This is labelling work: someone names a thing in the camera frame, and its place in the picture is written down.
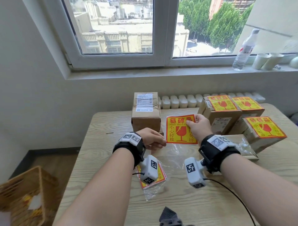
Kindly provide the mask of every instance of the black cable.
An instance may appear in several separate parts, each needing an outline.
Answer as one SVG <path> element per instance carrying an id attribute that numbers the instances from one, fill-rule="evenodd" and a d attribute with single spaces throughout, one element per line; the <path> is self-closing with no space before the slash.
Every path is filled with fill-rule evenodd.
<path id="1" fill-rule="evenodd" d="M 233 195 L 236 196 L 236 198 L 242 203 L 242 205 L 245 207 L 246 211 L 248 212 L 251 220 L 252 220 L 252 223 L 254 224 L 254 226 L 256 226 L 255 222 L 254 222 L 254 219 L 252 218 L 252 215 L 250 214 L 250 211 L 248 210 L 248 208 L 246 207 L 246 205 L 244 204 L 244 202 L 231 190 L 229 189 L 227 186 L 223 185 L 222 183 L 218 182 L 217 180 L 213 180 L 213 179 L 209 179 L 209 178 L 204 178 L 204 180 L 211 180 L 211 181 L 214 181 L 218 184 L 220 184 L 221 186 L 225 187 L 226 189 L 228 189 Z"/>
<path id="2" fill-rule="evenodd" d="M 145 173 L 134 173 L 134 174 L 132 174 L 132 175 L 136 175 L 136 174 L 142 174 L 142 175 L 145 175 Z"/>

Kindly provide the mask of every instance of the paper cup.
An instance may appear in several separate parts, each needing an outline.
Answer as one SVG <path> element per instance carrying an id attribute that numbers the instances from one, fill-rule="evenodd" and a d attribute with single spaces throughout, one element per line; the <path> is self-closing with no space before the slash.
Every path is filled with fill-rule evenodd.
<path id="1" fill-rule="evenodd" d="M 264 64 L 262 69 L 272 70 L 275 67 L 275 65 L 277 65 L 280 62 L 281 58 L 283 57 L 283 55 L 280 53 L 270 53 L 269 56 L 270 56 L 270 58 Z"/>
<path id="2" fill-rule="evenodd" d="M 270 58 L 268 54 L 259 53 L 256 56 L 256 59 L 254 60 L 254 63 L 252 65 L 252 68 L 259 70 L 262 68 L 262 66 L 267 62 L 267 60 Z"/>

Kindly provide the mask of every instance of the white plastic mount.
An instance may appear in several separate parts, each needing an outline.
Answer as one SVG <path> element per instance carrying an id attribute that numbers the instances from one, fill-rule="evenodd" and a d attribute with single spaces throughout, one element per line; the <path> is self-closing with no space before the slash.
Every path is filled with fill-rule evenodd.
<path id="1" fill-rule="evenodd" d="M 148 155 L 143 162 L 140 162 L 141 167 L 140 179 L 145 184 L 151 184 L 158 179 L 158 160 L 153 155 Z"/>
<path id="2" fill-rule="evenodd" d="M 197 161 L 190 157 L 184 161 L 188 182 L 194 188 L 203 188 L 206 186 L 203 170 L 206 168 L 201 165 L 201 160 Z"/>

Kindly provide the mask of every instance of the glass pane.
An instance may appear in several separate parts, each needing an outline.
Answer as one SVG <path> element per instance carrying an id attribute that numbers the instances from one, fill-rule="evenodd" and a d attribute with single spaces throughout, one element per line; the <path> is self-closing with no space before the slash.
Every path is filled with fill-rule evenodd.
<path id="1" fill-rule="evenodd" d="M 64 1 L 83 54 L 152 53 L 153 0 Z"/>
<path id="2" fill-rule="evenodd" d="M 296 53 L 297 9 L 290 0 L 180 0 L 173 57 L 237 55 L 254 28 L 252 54 Z"/>

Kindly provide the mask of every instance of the wicker basket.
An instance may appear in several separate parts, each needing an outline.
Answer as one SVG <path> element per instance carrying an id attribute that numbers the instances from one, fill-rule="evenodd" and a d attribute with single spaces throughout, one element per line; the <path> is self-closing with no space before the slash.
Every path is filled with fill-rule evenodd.
<path id="1" fill-rule="evenodd" d="M 28 210 L 25 199 L 41 194 L 41 209 Z M 61 201 L 58 180 L 36 166 L 0 185 L 0 211 L 10 212 L 11 226 L 52 225 Z"/>

